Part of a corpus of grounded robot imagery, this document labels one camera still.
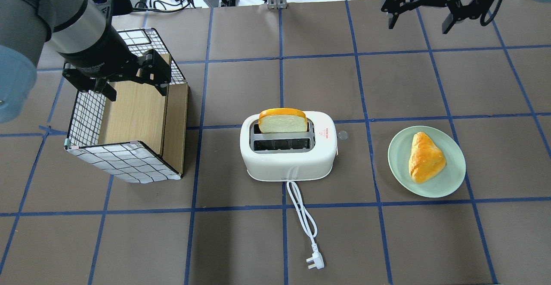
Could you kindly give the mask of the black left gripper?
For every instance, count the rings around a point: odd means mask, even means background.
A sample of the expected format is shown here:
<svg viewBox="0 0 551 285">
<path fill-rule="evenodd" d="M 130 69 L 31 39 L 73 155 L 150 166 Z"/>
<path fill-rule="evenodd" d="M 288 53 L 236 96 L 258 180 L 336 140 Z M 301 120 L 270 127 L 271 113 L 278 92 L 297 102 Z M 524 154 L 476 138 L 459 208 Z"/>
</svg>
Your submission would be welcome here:
<svg viewBox="0 0 551 285">
<path fill-rule="evenodd" d="M 100 93 L 116 101 L 117 92 L 109 81 L 133 81 L 154 86 L 167 96 L 171 67 L 159 52 L 145 51 L 137 57 L 114 27 L 106 27 L 98 42 L 76 53 L 63 53 L 63 77 L 78 91 Z"/>
</svg>

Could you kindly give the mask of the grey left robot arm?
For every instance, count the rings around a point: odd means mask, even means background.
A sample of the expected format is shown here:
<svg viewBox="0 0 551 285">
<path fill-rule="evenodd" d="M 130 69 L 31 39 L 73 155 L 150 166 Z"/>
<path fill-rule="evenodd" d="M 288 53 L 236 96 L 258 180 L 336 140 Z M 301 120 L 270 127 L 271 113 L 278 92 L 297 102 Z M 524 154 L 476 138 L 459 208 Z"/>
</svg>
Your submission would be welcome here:
<svg viewBox="0 0 551 285">
<path fill-rule="evenodd" d="M 21 113 L 47 42 L 65 59 L 63 77 L 80 92 L 115 101 L 110 83 L 132 81 L 166 96 L 169 63 L 154 50 L 132 54 L 112 27 L 113 16 L 132 11 L 130 0 L 1 0 L 1 122 Z"/>
</svg>

